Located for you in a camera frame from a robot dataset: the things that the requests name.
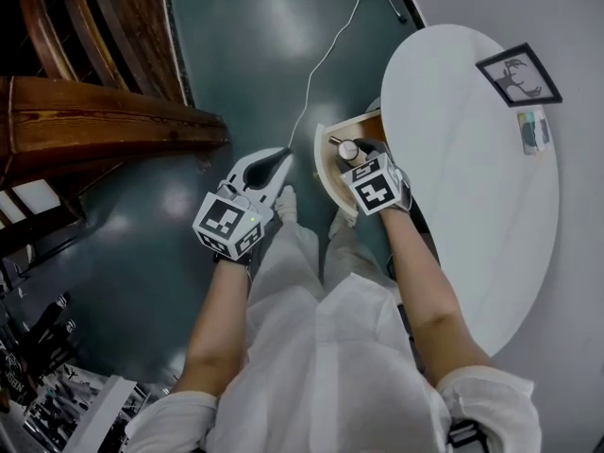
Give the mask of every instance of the floor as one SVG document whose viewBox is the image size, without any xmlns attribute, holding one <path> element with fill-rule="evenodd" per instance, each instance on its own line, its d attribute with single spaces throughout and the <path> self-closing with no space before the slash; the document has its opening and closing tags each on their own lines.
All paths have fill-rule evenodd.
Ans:
<svg viewBox="0 0 604 453">
<path fill-rule="evenodd" d="M 89 229 L 31 278 L 23 299 L 8 298 L 10 309 L 31 320 L 70 290 L 84 367 L 171 383 L 212 270 L 210 252 L 191 231 L 198 207 L 233 159 L 287 144 L 308 73 L 355 1 L 174 0 L 195 104 L 225 118 L 232 147 L 214 156 L 209 169 L 194 156 L 153 159 L 99 184 L 85 197 Z M 394 4 L 407 15 L 401 0 Z M 335 206 L 314 172 L 315 128 L 363 113 L 379 95 L 391 54 L 413 31 L 386 1 L 362 0 L 315 74 L 294 139 L 290 181 L 299 196 L 299 221 L 319 234 L 323 248 Z M 377 219 L 362 220 L 360 235 L 371 237 L 385 263 Z"/>
</svg>

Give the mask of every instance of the white wall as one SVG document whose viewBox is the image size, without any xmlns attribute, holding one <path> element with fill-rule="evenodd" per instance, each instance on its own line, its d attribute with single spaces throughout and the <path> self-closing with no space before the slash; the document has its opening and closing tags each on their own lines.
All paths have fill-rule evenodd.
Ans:
<svg viewBox="0 0 604 453">
<path fill-rule="evenodd" d="M 564 98 L 546 107 L 560 168 L 556 246 L 527 320 L 495 360 L 536 382 L 544 452 L 591 452 L 604 435 L 604 0 L 414 1 L 427 25 L 528 42 Z"/>
</svg>

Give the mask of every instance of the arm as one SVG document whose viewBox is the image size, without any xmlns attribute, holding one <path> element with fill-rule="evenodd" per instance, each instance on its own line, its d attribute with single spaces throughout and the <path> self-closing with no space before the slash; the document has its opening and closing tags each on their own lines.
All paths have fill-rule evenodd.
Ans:
<svg viewBox="0 0 604 453">
<path fill-rule="evenodd" d="M 409 215 L 394 209 L 380 214 L 393 250 L 398 289 L 430 382 L 436 385 L 465 366 L 491 365 L 472 339 L 451 284 Z"/>
<path fill-rule="evenodd" d="M 173 393 L 201 391 L 219 396 L 239 374 L 246 304 L 247 270 L 243 265 L 220 260 L 195 322 L 185 367 Z"/>
</svg>

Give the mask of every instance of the hand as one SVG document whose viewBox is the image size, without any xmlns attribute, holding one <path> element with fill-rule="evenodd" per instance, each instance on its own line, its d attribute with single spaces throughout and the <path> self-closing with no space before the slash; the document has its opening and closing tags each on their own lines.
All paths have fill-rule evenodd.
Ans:
<svg viewBox="0 0 604 453">
<path fill-rule="evenodd" d="M 411 195 L 411 181 L 409 180 L 407 174 L 394 162 L 394 158 L 390 152 L 390 149 L 388 148 L 388 145 L 382 141 L 363 138 L 354 140 L 354 143 L 359 147 L 362 152 L 365 153 L 365 155 L 367 155 L 368 161 L 377 158 L 382 154 L 388 155 L 388 158 L 393 167 L 396 169 L 396 174 L 398 175 L 398 178 L 400 180 L 401 195 L 400 201 L 394 203 L 393 205 L 388 207 L 388 209 L 402 210 L 405 213 L 409 213 L 413 204 L 413 197 Z M 336 161 L 338 164 L 338 168 L 342 173 L 353 169 L 353 166 L 345 159 L 342 159 L 339 155 L 336 157 Z"/>
</svg>

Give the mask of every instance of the shoe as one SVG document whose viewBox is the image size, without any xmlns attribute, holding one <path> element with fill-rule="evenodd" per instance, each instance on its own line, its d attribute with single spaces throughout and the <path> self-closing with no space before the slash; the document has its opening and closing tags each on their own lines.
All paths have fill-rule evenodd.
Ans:
<svg viewBox="0 0 604 453">
<path fill-rule="evenodd" d="M 63 295 L 60 295 L 59 300 L 57 300 L 57 302 L 55 302 L 55 303 L 62 309 L 65 309 L 67 307 L 67 304 L 69 304 L 70 298 L 71 298 L 71 296 L 69 295 L 69 292 L 66 292 Z"/>
<path fill-rule="evenodd" d="M 329 227 L 329 239 L 331 240 L 342 227 L 354 228 L 357 224 L 357 217 L 350 216 L 341 208 L 338 209 L 336 213 L 336 217 L 331 222 L 331 226 Z"/>
<path fill-rule="evenodd" d="M 298 222 L 298 208 L 296 205 L 294 187 L 287 185 L 275 202 L 275 211 L 283 223 Z"/>
<path fill-rule="evenodd" d="M 36 252 L 34 251 L 34 247 L 31 245 L 26 245 L 25 251 L 27 252 L 27 263 L 32 263 L 36 258 Z"/>
</svg>

